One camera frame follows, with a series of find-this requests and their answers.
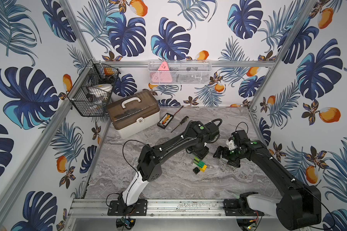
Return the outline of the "dark green long brick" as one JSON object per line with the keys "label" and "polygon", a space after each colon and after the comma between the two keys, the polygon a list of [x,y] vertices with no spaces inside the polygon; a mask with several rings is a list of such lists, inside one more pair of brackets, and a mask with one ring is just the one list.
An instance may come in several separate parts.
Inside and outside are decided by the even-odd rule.
{"label": "dark green long brick", "polygon": [[204,162],[200,161],[198,164],[195,164],[198,168],[206,165]]}

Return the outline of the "yellow square brick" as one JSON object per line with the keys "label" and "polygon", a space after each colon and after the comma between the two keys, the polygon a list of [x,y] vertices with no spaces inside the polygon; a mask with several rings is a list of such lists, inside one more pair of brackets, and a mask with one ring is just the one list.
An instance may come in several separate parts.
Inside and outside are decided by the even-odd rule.
{"label": "yellow square brick", "polygon": [[207,169],[207,166],[203,165],[202,167],[199,167],[199,169],[200,169],[201,172],[204,172]]}

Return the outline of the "black square brick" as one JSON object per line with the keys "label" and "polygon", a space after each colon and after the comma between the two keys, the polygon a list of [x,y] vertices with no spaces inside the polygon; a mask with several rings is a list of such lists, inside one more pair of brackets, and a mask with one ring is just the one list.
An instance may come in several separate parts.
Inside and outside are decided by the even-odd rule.
{"label": "black square brick", "polygon": [[194,172],[194,174],[198,174],[199,172],[200,172],[200,169],[198,168],[198,167],[195,167],[194,169],[193,169],[193,172]]}

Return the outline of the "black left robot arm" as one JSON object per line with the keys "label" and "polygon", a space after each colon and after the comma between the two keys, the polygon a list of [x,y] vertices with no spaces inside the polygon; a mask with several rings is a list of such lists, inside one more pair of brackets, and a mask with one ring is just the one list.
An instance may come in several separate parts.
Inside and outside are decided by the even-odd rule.
{"label": "black left robot arm", "polygon": [[135,167],[135,176],[119,199],[127,207],[134,205],[147,184],[161,176],[162,165],[168,159],[186,150],[202,160],[209,153],[207,145],[216,141],[218,136],[219,127],[213,121],[207,124],[190,121],[182,133],[167,142],[155,146],[145,144]]}

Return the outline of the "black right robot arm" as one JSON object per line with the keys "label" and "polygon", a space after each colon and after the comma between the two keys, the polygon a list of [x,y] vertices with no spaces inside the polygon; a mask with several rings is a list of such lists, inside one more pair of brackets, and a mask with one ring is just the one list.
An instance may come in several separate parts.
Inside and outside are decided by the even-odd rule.
{"label": "black right robot arm", "polygon": [[281,199],[263,197],[257,192],[242,193],[237,202],[225,207],[226,212],[271,215],[290,231],[322,221],[321,193],[316,186],[307,186],[294,177],[260,141],[245,139],[230,144],[234,145],[232,149],[219,146],[213,157],[223,158],[233,167],[240,167],[241,159],[255,163],[274,183]]}

